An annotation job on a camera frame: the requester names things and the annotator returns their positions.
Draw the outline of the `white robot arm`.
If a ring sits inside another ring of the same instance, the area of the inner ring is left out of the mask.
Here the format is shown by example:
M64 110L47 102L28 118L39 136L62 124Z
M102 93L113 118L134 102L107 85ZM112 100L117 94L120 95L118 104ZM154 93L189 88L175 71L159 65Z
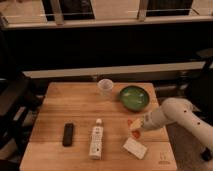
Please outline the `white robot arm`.
M193 113L193 104L187 99L167 98L158 108L135 119L130 130L157 130L171 123L184 127L205 146L201 153L204 161L213 159L213 125L196 116Z

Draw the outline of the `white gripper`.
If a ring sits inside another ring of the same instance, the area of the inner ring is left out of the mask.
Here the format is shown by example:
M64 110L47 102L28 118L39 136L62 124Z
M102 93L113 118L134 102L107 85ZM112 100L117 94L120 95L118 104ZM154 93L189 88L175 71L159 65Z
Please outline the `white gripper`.
M144 114L142 119L138 118L132 122L130 125L131 131L137 131L143 128L144 130L153 130L154 126L150 116L148 114Z

